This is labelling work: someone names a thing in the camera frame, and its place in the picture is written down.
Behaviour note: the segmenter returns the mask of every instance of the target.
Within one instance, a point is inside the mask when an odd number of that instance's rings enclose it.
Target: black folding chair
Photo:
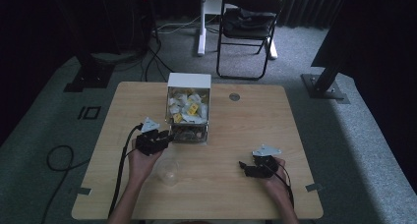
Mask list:
[[[216,71],[221,78],[259,80],[267,70],[270,46],[273,40],[275,24],[282,10],[283,0],[222,0],[220,26],[217,42]],[[222,42],[222,36],[230,39],[258,40],[260,44],[243,42]],[[259,54],[267,42],[267,53],[262,74],[258,77],[223,75],[220,72],[221,45],[258,46]]]

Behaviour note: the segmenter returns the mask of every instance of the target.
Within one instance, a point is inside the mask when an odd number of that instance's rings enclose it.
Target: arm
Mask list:
[[[284,160],[276,157],[275,160],[282,167],[285,166]],[[276,174],[279,175],[284,181],[286,181],[286,177],[281,166],[279,166]],[[291,201],[289,200],[288,191],[285,188],[285,185],[275,176],[272,176],[267,179],[260,179],[260,181],[267,189],[267,192],[270,195],[270,197],[278,206],[278,211],[282,217],[282,222],[284,224],[299,223],[297,215],[295,214],[295,211],[292,208]]]
[[[132,140],[132,148],[135,148],[135,143],[136,140]],[[134,150],[129,154],[129,181],[122,197],[107,220],[108,224],[130,223],[142,185],[161,154],[162,151],[146,156],[138,150]]]

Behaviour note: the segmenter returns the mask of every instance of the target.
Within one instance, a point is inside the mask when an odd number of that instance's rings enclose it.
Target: table top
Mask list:
[[[231,93],[240,99],[233,101]],[[118,85],[94,149],[72,215],[76,219],[106,219],[116,184],[122,147],[131,130],[150,117],[164,122],[167,85],[123,82]],[[279,213],[258,179],[245,177],[238,161],[252,164],[252,151],[262,144],[279,148],[286,160],[299,218],[320,218],[322,205],[285,90],[279,85],[212,84],[208,143],[173,143],[162,158],[179,164],[179,182],[168,187],[155,169],[143,185],[134,219],[278,219]],[[125,161],[121,184],[127,184]]]

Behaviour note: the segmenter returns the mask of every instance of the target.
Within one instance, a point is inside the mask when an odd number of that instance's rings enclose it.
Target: clear object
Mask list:
[[[178,162],[174,159],[162,159],[156,168],[159,179],[166,186],[172,187],[178,183]]]

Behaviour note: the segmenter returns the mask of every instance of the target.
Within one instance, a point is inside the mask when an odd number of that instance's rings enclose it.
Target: gray carpet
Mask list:
[[[320,74],[323,70],[310,66],[326,34],[326,30],[315,28],[277,28],[274,41],[278,59],[268,63],[265,77],[256,82],[223,80],[216,75],[217,35],[209,31],[203,57],[197,56],[198,32],[194,28],[161,33],[158,56],[175,72],[211,74],[215,84],[280,84],[285,87],[314,179],[323,187],[319,195],[325,214],[315,223],[417,223],[417,197],[353,80],[344,75],[336,78],[350,104],[312,99],[303,85],[300,75]],[[150,46],[156,51],[154,39]],[[252,49],[233,48],[233,51],[225,49],[224,71],[242,69],[242,74],[258,74],[262,55],[250,54],[243,59],[238,55]],[[121,58],[110,54],[96,57],[107,61]],[[27,115],[0,147],[0,223],[41,222],[49,198],[64,175],[48,169],[48,151],[67,144],[74,149],[73,165],[89,159],[117,85],[124,81],[144,81],[144,69],[149,60],[150,54],[135,63],[119,64],[108,88],[88,88],[81,93],[63,92],[80,67],[75,58],[56,71]],[[164,81],[158,68],[167,78],[169,72],[162,63],[151,62],[149,82]],[[95,106],[101,106],[97,119],[79,119],[83,107]],[[66,150],[57,150],[51,155],[51,163],[58,167],[65,166],[69,159]],[[45,223],[103,223],[78,221],[71,216],[77,188],[86,170],[85,165],[68,173]]]

